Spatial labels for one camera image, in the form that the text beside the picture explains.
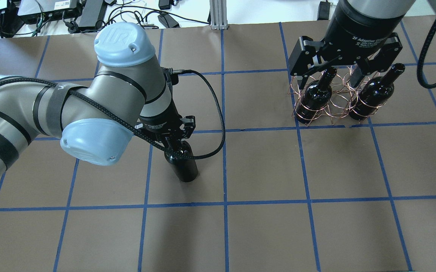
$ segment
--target black cylinder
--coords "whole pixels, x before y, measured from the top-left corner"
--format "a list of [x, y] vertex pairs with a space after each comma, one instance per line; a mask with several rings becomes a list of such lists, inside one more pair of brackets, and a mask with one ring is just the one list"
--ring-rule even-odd
[[358, 57], [365, 58], [379, 50], [402, 18], [369, 17], [358, 12], [349, 2], [339, 1], [319, 54], [325, 60], [341, 55], [340, 63], [352, 64]]
[[[181, 142], [180, 152], [183, 155], [193, 156], [193, 151], [187, 141]], [[164, 153], [164, 157], [171, 164], [173, 171], [180, 181], [191, 182], [198, 176], [198, 167], [195, 160], [168, 155], [168, 153]]]
[[332, 96], [330, 84], [336, 74], [337, 69], [329, 67], [320, 80], [310, 83], [295, 109], [295, 117], [299, 122], [309, 124], [319, 114], [319, 111], [327, 105]]
[[349, 112], [349, 116], [362, 121], [371, 115], [377, 106], [385, 103], [393, 95], [393, 82], [403, 74], [404, 70], [403, 64], [396, 63], [384, 76], [374, 77], [366, 83], [358, 94], [359, 100], [356, 98], [352, 103], [355, 106]]

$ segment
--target power adapter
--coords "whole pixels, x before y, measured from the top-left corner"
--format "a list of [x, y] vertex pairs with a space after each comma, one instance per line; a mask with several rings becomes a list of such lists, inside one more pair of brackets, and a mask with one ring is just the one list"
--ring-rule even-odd
[[331, 11], [331, 4], [329, 2], [321, 1], [318, 4], [317, 20], [329, 20], [329, 13]]
[[168, 10], [171, 9], [171, 5], [174, 3], [174, 0], [159, 0], [159, 9]]
[[179, 24], [174, 20], [171, 15], [167, 13], [161, 13], [158, 15], [158, 20], [161, 24], [163, 24], [166, 28], [178, 28]]

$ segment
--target cable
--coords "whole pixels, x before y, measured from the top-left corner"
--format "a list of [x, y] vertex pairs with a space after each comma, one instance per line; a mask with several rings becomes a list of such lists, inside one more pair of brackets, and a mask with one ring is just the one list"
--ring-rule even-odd
[[0, 79], [0, 87], [3, 85], [7, 85], [10, 83], [17, 83], [17, 82], [37, 82], [37, 83], [47, 84], [52, 87], [57, 86], [55, 82], [48, 81], [45, 79], [34, 79], [32, 77], [22, 77], [22, 76], [8, 76], [8, 77], [12, 77], [12, 79], [5, 79], [5, 80]]
[[116, 14], [114, 17], [112, 17], [112, 18], [110, 19], [110, 21], [107, 21], [107, 23], [104, 24], [104, 26], [108, 26], [108, 25], [112, 24], [112, 22], [114, 21], [114, 19], [115, 19], [116, 17], [122, 16], [122, 14], [124, 14], [124, 13], [131, 13], [131, 14], [133, 14], [133, 15], [135, 16], [135, 18], [136, 18], [138, 24], [141, 25], [140, 19], [139, 19], [139, 17], [138, 17], [137, 14], [135, 14], [134, 12], [132, 12], [132, 11], [130, 11], [130, 10], [124, 10], [124, 11], [121, 11], [121, 12], [119, 12], [118, 14]]
[[79, 25], [75, 20], [71, 20], [70, 22], [67, 22], [65, 20], [65, 11], [62, 12], [62, 21], [64, 22], [65, 26], [67, 27], [67, 31], [69, 34], [75, 34], [80, 33]]
[[[225, 122], [223, 120], [223, 115], [221, 113], [220, 104], [218, 102], [218, 98], [216, 97], [215, 91], [213, 91], [213, 87], [211, 86], [211, 84], [208, 82], [208, 80], [202, 74], [200, 74], [199, 72], [196, 72], [194, 70], [176, 70], [174, 74], [188, 74], [188, 73], [193, 73], [193, 74], [198, 75], [204, 81], [204, 83], [206, 83], [206, 86], [208, 86], [208, 88], [211, 91], [211, 95], [213, 95], [213, 100], [215, 100], [216, 109], [218, 110], [218, 116], [220, 117], [220, 125], [221, 125], [221, 142], [220, 142], [220, 145], [215, 150], [213, 150], [212, 152], [207, 153], [205, 155], [200, 155], [200, 156], [188, 156], [188, 155], [184, 155], [183, 153], [176, 152], [174, 150], [171, 150], [169, 148], [161, 146], [158, 143], [156, 143], [156, 141], [154, 141], [153, 139], [151, 139], [148, 136], [142, 134], [133, 125], [127, 123], [126, 121], [124, 121], [120, 117], [116, 116], [110, 110], [108, 110], [107, 108], [105, 108], [101, 104], [95, 102], [91, 98], [88, 98], [87, 96], [85, 96], [85, 95], [83, 95], [81, 93], [78, 93], [75, 90], [70, 90], [70, 94], [74, 95], [77, 98], [80, 98], [81, 100], [84, 100], [85, 102], [87, 102], [91, 106], [95, 107], [97, 110], [100, 110], [105, 115], [109, 116], [112, 120], [118, 122], [119, 124], [121, 124], [125, 128], [129, 129], [135, 136], [138, 136], [139, 138], [143, 139], [144, 141], [147, 141], [148, 143], [150, 143], [152, 146], [158, 148], [159, 150], [162, 150], [165, 153], [168, 153], [169, 155], [173, 155], [173, 156], [177, 156], [177, 157], [181, 157], [181, 158], [185, 158], [185, 159], [201, 160], [201, 159], [206, 159], [206, 158], [209, 158], [209, 157], [211, 157], [213, 155], [216, 155], [223, 148], [223, 145], [225, 143], [225, 135], [226, 135], [226, 133], [225, 133]], [[11, 84], [11, 83], [17, 83], [17, 82], [36, 82], [36, 83], [46, 84], [46, 85], [49, 85], [51, 87], [55, 87], [57, 85], [57, 83], [54, 83], [54, 82], [48, 81], [48, 80], [44, 80], [44, 79], [35, 79], [35, 78], [32, 78], [32, 77], [18, 77], [18, 78], [12, 78], [12, 79], [6, 79], [6, 80], [0, 81], [0, 87], [3, 86], [3, 85], [7, 85], [7, 84]]]
[[425, 65], [425, 58], [427, 56], [428, 48], [433, 40], [434, 34], [436, 33], [436, 20], [433, 22], [431, 29], [428, 32], [428, 36], [425, 39], [425, 43], [421, 49], [420, 57], [418, 59], [418, 66], [416, 69], [416, 77], [418, 78], [418, 82], [424, 88], [436, 88], [436, 83], [428, 84], [424, 78], [423, 74], [423, 66]]
[[223, 121], [223, 115], [221, 114], [220, 104], [218, 102], [218, 98], [216, 97], [215, 91], [213, 91], [213, 87], [211, 86], [211, 84], [208, 82], [208, 80], [206, 80], [206, 78], [202, 74], [200, 74], [199, 72], [196, 72], [194, 70], [176, 70], [174, 74], [189, 74], [189, 73], [198, 75], [199, 77], [201, 77], [201, 79], [204, 81], [204, 83], [206, 83], [206, 85], [208, 86], [208, 88], [211, 91], [211, 94], [213, 95], [213, 99], [215, 100], [215, 104], [216, 104], [216, 109], [218, 110], [218, 115], [220, 116], [220, 124], [221, 124], [221, 142], [220, 142], [220, 145], [215, 150], [211, 151], [210, 153], [207, 153], [205, 155], [200, 155], [200, 156], [188, 156], [188, 155], [184, 155], [183, 153], [173, 151], [169, 148], [165, 148], [164, 146], [161, 146], [158, 143], [156, 143], [156, 141], [154, 141], [153, 139], [142, 134], [133, 125], [127, 123], [126, 121], [124, 121], [123, 119], [121, 119], [120, 117], [118, 117], [117, 115], [115, 115], [114, 113], [109, 111], [108, 109], [106, 109], [101, 104], [95, 102], [91, 98], [88, 98], [87, 96], [85, 96], [85, 95], [83, 95], [75, 90], [70, 90], [70, 94], [76, 96], [77, 98], [80, 98], [81, 100], [84, 100], [85, 102], [87, 102], [91, 106], [95, 107], [97, 110], [100, 110], [102, 113], [109, 116], [112, 120], [118, 122], [126, 129], [129, 129], [135, 136], [138, 136], [139, 138], [143, 139], [144, 141], [147, 141], [148, 143], [150, 143], [152, 146], [156, 147], [157, 149], [162, 150], [165, 153], [168, 153], [169, 155], [181, 157], [184, 159], [201, 160], [201, 159], [206, 159], [206, 158], [209, 158], [213, 155], [216, 155], [223, 148], [223, 145], [225, 143], [225, 134], [226, 134], [225, 133], [225, 122]]
[[152, 10], [152, 11], [156, 11], [156, 12], [162, 12], [162, 13], [165, 13], [165, 14], [174, 15], [174, 16], [176, 16], [176, 17], [179, 17], [179, 18], [181, 18], [181, 19], [185, 19], [185, 20], [187, 20], [187, 21], [193, 21], [193, 22], [197, 22], [197, 23], [201, 23], [201, 24], [209, 25], [208, 22], [203, 22], [203, 21], [198, 21], [198, 20], [194, 20], [194, 19], [185, 18], [185, 17], [179, 16], [178, 14], [174, 14], [174, 13], [167, 12], [167, 11], [156, 10], [156, 9], [152, 9], [152, 8], [148, 8], [148, 7], [141, 7], [141, 6], [128, 6], [128, 5], [126, 5], [126, 6], [120, 6], [120, 7], [117, 7], [117, 8], [115, 8], [115, 9], [113, 9], [113, 10], [111, 11], [111, 13], [109, 14], [109, 17], [108, 17], [107, 21], [108, 21], [108, 22], [110, 21], [111, 14], [113, 14], [114, 11], [116, 11], [116, 10], [118, 10], [118, 9], [122, 9], [123, 7], [128, 7], [128, 8], [142, 8], [142, 9]]

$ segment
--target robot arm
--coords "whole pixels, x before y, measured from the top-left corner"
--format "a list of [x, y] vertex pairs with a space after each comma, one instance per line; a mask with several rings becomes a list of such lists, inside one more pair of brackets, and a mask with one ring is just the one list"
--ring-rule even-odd
[[[384, 72], [402, 49], [393, 33], [415, 0], [340, 0], [324, 38], [301, 36], [289, 58], [299, 87], [309, 76], [333, 65], [355, 65], [352, 87], [375, 71]], [[430, 0], [436, 7], [436, 0]]]
[[[90, 98], [129, 124], [140, 119], [142, 129], [156, 141], [192, 156], [182, 139], [192, 133], [194, 116], [183, 119], [178, 114], [171, 93], [177, 76], [160, 67], [144, 30], [132, 23], [112, 24], [94, 44], [103, 65], [89, 88], [0, 76], [0, 175], [38, 134], [60, 138], [67, 153], [97, 165], [119, 160], [133, 133], [70, 93]], [[194, 160], [171, 160], [187, 167], [184, 174], [181, 169], [182, 181], [197, 176]]]

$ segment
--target wires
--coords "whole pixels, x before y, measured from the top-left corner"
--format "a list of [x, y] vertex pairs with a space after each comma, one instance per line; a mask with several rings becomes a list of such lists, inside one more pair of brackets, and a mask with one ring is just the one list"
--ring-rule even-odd
[[152, 14], [152, 13], [158, 12], [158, 13], [161, 13], [161, 14], [174, 15], [174, 16], [176, 16], [176, 17], [178, 17], [178, 18], [181, 18], [181, 19], [184, 19], [184, 20], [187, 20], [187, 21], [192, 21], [192, 22], [197, 22], [197, 23], [201, 23], [201, 24], [209, 25], [208, 22], [199, 21], [199, 20], [195, 20], [195, 19], [185, 18], [185, 17], [179, 16], [178, 14], [174, 14], [174, 13], [171, 13], [171, 12], [162, 11], [162, 10], [156, 10], [156, 9], [153, 9], [153, 8], [142, 7], [142, 6], [127, 5], [127, 4], [123, 4], [123, 5], [121, 5], [120, 7], [117, 7], [117, 8], [115, 8], [115, 9], [113, 9], [113, 10], [110, 12], [109, 17], [107, 17], [107, 23], [108, 23], [108, 24], [111, 23], [111, 15], [112, 15], [116, 10], [118, 10], [118, 9], [122, 9], [122, 8], [124, 8], [124, 7], [128, 7], [128, 8], [141, 8], [141, 9], [151, 10], [152, 12], [149, 12], [148, 14], [146, 14], [146, 15], [144, 16], [144, 18], [147, 18], [147, 17], [149, 16], [149, 14]]
[[436, 88], [436, 83], [428, 84], [425, 81], [423, 75], [423, 65], [425, 64], [425, 58], [427, 56], [428, 48], [433, 40], [434, 34], [436, 33], [436, 20], [433, 22], [430, 31], [428, 32], [428, 36], [425, 39], [425, 43], [421, 49], [420, 58], [418, 59], [418, 66], [416, 68], [416, 77], [418, 78], [418, 82], [424, 88]]
[[[109, 116], [112, 120], [118, 122], [119, 124], [124, 126], [126, 129], [129, 129], [130, 131], [132, 131], [132, 133], [135, 136], [138, 136], [139, 138], [143, 139], [144, 141], [147, 141], [152, 146], [154, 146], [154, 147], [164, 151], [165, 153], [168, 153], [169, 155], [173, 155], [173, 156], [181, 157], [181, 158], [185, 158], [185, 159], [191, 159], [191, 160], [206, 159], [206, 158], [209, 158], [209, 157], [211, 157], [213, 155], [216, 155], [223, 148], [223, 145], [225, 143], [225, 134], [226, 134], [225, 133], [225, 122], [223, 120], [223, 115], [221, 113], [220, 104], [218, 102], [216, 94], [213, 91], [213, 87], [211, 87], [211, 84], [208, 82], [208, 80], [206, 80], [206, 78], [202, 74], [200, 74], [199, 72], [193, 71], [193, 70], [176, 70], [175, 71], [175, 74], [187, 74], [187, 73], [197, 74], [206, 83], [206, 86], [208, 86], [208, 88], [211, 91], [211, 94], [213, 95], [213, 100], [215, 100], [216, 109], [218, 111], [218, 116], [220, 118], [220, 125], [221, 125], [221, 142], [220, 142], [220, 145], [215, 150], [213, 150], [212, 152], [210, 152], [208, 154], [205, 154], [205, 155], [200, 155], [200, 156], [185, 155], [183, 153], [171, 150], [170, 148], [166, 148], [164, 146], [161, 146], [159, 143], [157, 143], [153, 139], [151, 139], [148, 136], [146, 136], [145, 134], [141, 133], [133, 125], [127, 123], [126, 121], [124, 121], [123, 119], [121, 119], [120, 117], [118, 117], [117, 115], [112, 113], [110, 110], [108, 110], [107, 108], [105, 108], [101, 104], [95, 102], [91, 98], [89, 98], [89, 97], [87, 97], [87, 96], [85, 96], [85, 95], [83, 95], [83, 94], [81, 94], [81, 93], [79, 93], [78, 91], [75, 91], [75, 90], [70, 90], [70, 94], [76, 96], [77, 98], [80, 98], [81, 100], [84, 100], [85, 102], [87, 102], [91, 106], [95, 107], [97, 110], [100, 110], [101, 112], [103, 112], [104, 114]], [[7, 85], [7, 84], [10, 84], [10, 83], [17, 83], [17, 82], [37, 82], [37, 83], [46, 84], [46, 85], [49, 85], [49, 86], [52, 86], [52, 87], [55, 87], [57, 85], [54, 82], [47, 81], [47, 80], [44, 80], [44, 79], [35, 79], [35, 78], [31, 78], [31, 77], [17, 77], [17, 78], [14, 78], [14, 76], [9, 76], [9, 77], [11, 77], [11, 78], [10, 79], [2, 79], [0, 81], [0, 87], [4, 86], [4, 85]]]

